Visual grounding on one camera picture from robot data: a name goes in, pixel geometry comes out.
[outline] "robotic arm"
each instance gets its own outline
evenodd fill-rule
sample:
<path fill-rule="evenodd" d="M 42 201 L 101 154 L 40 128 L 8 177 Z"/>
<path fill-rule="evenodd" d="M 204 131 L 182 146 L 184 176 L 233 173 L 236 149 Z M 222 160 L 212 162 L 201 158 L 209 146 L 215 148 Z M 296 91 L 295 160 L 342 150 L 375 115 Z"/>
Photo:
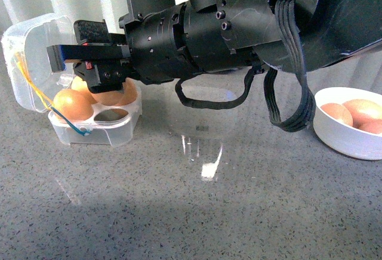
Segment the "robotic arm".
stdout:
<path fill-rule="evenodd" d="M 79 45 L 48 48 L 52 70 L 75 62 L 93 93 L 120 90 L 127 77 L 161 84 L 248 66 L 254 75 L 264 64 L 295 73 L 279 34 L 277 1 L 127 0 L 128 14 L 119 19 L 124 35 L 109 33 L 105 23 L 77 21 Z M 382 43 L 382 0 L 290 1 L 307 72 Z"/>

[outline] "egg carton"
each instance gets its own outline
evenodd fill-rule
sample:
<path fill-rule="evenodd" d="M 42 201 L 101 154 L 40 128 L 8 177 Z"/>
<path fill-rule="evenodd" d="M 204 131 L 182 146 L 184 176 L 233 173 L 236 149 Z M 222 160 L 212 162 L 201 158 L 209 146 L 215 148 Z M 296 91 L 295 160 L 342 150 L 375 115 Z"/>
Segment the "egg carton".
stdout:
<path fill-rule="evenodd" d="M 62 89 L 70 88 L 74 72 L 72 64 L 66 65 L 61 73 L 52 73 L 47 47 L 56 44 L 77 44 L 73 23 L 68 17 L 60 14 L 45 14 L 11 26 L 1 39 L 8 75 L 17 102 L 25 109 L 44 113 L 47 108 L 26 81 L 15 62 L 19 57 L 21 64 L 35 86 L 47 97 L 53 99 Z M 141 91 L 137 87 L 138 97 L 135 102 L 126 106 L 92 105 L 94 114 L 85 121 L 74 125 L 91 132 L 82 136 L 67 123 L 59 120 L 54 112 L 49 112 L 49 120 L 63 144 L 109 144 L 112 147 L 122 146 L 133 137 L 133 130 L 142 114 Z M 123 109 L 128 115 L 119 120 L 99 121 L 97 116 L 110 109 Z"/>
<path fill-rule="evenodd" d="M 89 119 L 73 122 L 78 129 L 90 132 L 86 136 L 77 133 L 66 122 L 59 119 L 54 112 L 50 112 L 48 117 L 58 138 L 65 145 L 73 143 L 107 144 L 112 147 L 119 147 L 131 141 L 138 118 L 142 115 L 141 90 L 139 87 L 137 87 L 137 92 L 137 99 L 126 106 L 93 104 L 94 113 Z M 119 120 L 97 120 L 99 114 L 113 109 L 122 109 L 128 114 Z"/>

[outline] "countertop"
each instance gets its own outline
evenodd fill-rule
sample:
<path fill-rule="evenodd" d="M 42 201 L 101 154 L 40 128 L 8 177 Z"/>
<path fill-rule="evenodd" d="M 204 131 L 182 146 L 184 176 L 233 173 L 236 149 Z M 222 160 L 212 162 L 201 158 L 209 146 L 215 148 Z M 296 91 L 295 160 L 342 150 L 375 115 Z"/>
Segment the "countertop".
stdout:
<path fill-rule="evenodd" d="M 381 94 L 380 64 L 353 58 L 309 73 L 311 88 Z M 0 73 L 0 259 L 382 257 L 382 161 L 337 153 L 312 128 L 272 126 L 263 76 L 223 112 L 183 107 L 174 83 L 140 84 L 134 138 L 111 148 L 60 143 L 47 114 L 17 104 L 3 59 Z M 187 84 L 205 98 L 239 95 L 244 74 Z M 292 113 L 295 77 L 281 73 L 276 92 Z"/>

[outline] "brown egg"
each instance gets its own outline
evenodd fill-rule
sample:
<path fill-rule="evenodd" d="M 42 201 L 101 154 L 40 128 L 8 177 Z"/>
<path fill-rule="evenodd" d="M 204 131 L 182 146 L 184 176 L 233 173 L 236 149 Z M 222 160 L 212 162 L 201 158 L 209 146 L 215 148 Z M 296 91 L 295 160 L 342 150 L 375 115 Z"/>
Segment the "brown egg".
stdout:
<path fill-rule="evenodd" d="M 120 115 L 121 118 L 126 117 L 129 115 L 129 113 L 124 109 L 112 109 L 112 111 L 118 115 Z"/>
<path fill-rule="evenodd" d="M 365 132 L 382 136 L 382 120 L 364 123 L 363 125 L 361 125 L 361 127 L 359 127 L 359 129 Z"/>
<path fill-rule="evenodd" d="M 86 84 L 86 81 L 83 81 L 81 77 L 76 76 L 73 79 L 72 89 L 80 92 L 82 96 L 84 96 L 90 102 L 90 104 L 95 104 L 97 102 L 91 95 L 88 89 L 88 85 Z"/>
<path fill-rule="evenodd" d="M 64 89 L 57 93 L 53 99 L 54 108 L 70 121 L 87 120 L 94 111 L 90 102 L 73 89 Z"/>
<path fill-rule="evenodd" d="M 366 99 L 354 99 L 343 104 L 352 114 L 354 128 L 364 123 L 382 120 L 382 106 Z"/>
<path fill-rule="evenodd" d="M 115 104 L 115 106 L 126 106 L 134 102 L 138 97 L 137 87 L 135 83 L 130 78 L 126 78 L 126 82 L 123 83 L 124 86 L 124 96 L 122 99 Z"/>
<path fill-rule="evenodd" d="M 349 110 L 346 109 L 341 104 L 328 103 L 321 106 L 322 111 L 324 111 L 329 116 L 333 117 L 337 121 L 344 123 L 349 126 L 353 126 L 353 118 Z"/>
<path fill-rule="evenodd" d="M 104 92 L 104 93 L 98 93 L 98 94 L 91 93 L 91 95 L 97 102 L 105 106 L 114 106 L 115 104 L 120 102 L 120 100 L 124 96 L 122 93 L 118 91 L 110 91 L 110 92 Z"/>

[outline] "screw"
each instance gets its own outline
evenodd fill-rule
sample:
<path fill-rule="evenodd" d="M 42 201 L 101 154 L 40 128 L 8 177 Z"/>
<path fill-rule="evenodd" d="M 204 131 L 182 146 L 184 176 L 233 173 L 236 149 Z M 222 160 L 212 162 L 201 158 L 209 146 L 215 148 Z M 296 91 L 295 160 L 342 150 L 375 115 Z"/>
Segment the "screw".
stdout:
<path fill-rule="evenodd" d="M 216 19 L 222 20 L 226 17 L 226 12 L 225 11 L 218 11 L 216 12 Z"/>
<path fill-rule="evenodd" d="M 224 23 L 221 24 L 221 29 L 223 30 L 229 30 L 231 28 L 231 22 L 225 21 Z"/>

